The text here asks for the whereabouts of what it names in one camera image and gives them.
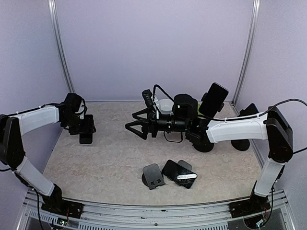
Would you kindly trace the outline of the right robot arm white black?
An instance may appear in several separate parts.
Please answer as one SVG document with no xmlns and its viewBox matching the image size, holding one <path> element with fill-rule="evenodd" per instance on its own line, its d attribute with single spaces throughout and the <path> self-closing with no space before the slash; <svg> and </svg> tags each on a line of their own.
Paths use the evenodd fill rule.
<svg viewBox="0 0 307 230">
<path fill-rule="evenodd" d="M 172 102 L 172 113 L 163 114 L 160 102 L 149 90 L 142 93 L 146 108 L 133 113 L 134 122 L 125 128 L 142 139 L 148 134 L 156 137 L 159 131 L 179 132 L 199 152 L 209 152 L 215 143 L 250 139 L 267 140 L 269 155 L 259 179 L 255 182 L 251 198 L 245 202 L 248 212 L 255 213 L 264 205 L 274 183 L 285 164 L 293 156 L 293 132 L 281 112 L 274 106 L 263 113 L 214 119 L 198 113 L 198 102 L 188 94 L 178 94 Z"/>
</svg>

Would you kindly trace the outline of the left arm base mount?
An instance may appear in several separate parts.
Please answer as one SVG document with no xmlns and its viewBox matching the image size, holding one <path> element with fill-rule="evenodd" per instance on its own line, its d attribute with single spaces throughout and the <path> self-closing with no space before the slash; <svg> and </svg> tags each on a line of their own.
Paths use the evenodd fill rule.
<svg viewBox="0 0 307 230">
<path fill-rule="evenodd" d="M 43 203 L 41 206 L 44 211 L 76 219 L 81 218 L 83 207 L 84 205 L 82 203 L 68 200 L 64 200 L 60 207 L 51 206 L 47 203 Z"/>
</svg>

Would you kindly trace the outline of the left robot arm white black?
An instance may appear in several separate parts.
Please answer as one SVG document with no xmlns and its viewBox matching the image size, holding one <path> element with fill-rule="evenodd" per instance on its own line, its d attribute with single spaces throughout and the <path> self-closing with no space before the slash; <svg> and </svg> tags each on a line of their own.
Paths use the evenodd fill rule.
<svg viewBox="0 0 307 230">
<path fill-rule="evenodd" d="M 47 126 L 58 124 L 80 144 L 92 144 L 96 132 L 94 117 L 87 112 L 85 99 L 68 93 L 60 103 L 47 103 L 33 109 L 0 116 L 0 161 L 39 194 L 49 197 L 47 203 L 57 213 L 67 209 L 67 202 L 54 194 L 56 185 L 29 160 L 24 137 Z"/>
</svg>

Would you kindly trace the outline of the dark grey folding phone stand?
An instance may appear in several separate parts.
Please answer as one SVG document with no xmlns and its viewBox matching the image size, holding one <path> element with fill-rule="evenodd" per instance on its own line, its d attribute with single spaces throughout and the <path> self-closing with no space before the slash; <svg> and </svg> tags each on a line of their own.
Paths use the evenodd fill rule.
<svg viewBox="0 0 307 230">
<path fill-rule="evenodd" d="M 142 182 L 150 190 L 165 185 L 164 177 L 160 171 L 158 164 L 153 163 L 147 165 L 142 169 L 142 172 Z"/>
</svg>

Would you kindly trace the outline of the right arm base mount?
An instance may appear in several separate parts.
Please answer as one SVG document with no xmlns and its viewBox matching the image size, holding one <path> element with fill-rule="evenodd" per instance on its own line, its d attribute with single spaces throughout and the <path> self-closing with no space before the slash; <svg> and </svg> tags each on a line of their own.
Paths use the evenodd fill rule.
<svg viewBox="0 0 307 230">
<path fill-rule="evenodd" d="M 229 209 L 231 212 L 232 218 L 243 217 L 271 208 L 271 205 L 268 200 L 268 196 L 262 197 L 255 194 L 254 191 L 251 192 L 251 195 L 246 200 L 231 202 L 229 204 Z"/>
</svg>

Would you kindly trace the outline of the phone with clear case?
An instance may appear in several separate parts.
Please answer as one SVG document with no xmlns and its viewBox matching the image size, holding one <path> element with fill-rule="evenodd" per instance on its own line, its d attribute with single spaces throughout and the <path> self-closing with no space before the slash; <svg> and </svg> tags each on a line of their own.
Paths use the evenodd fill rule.
<svg viewBox="0 0 307 230">
<path fill-rule="evenodd" d="M 92 133 L 83 133 L 79 135 L 80 144 L 92 144 L 93 134 Z"/>
</svg>

